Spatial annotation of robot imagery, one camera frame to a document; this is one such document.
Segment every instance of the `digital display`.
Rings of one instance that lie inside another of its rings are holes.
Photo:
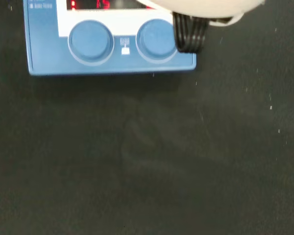
[[[67,0],[68,10],[146,9],[136,0]]]

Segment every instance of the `red digit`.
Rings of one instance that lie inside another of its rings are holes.
[[[110,9],[110,0],[102,0],[102,2],[104,9]]]

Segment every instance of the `dark countertop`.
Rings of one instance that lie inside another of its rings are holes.
[[[0,7],[0,235],[294,234],[294,0],[191,73],[28,75]]]

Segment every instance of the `blue control panel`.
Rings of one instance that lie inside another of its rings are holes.
[[[196,55],[179,53],[175,47],[170,14],[153,9],[70,10],[67,2],[24,0],[30,74],[187,71],[196,67]]]

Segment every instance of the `black cable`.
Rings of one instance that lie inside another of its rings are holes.
[[[174,37],[177,50],[200,53],[210,19],[191,17],[173,12]]]

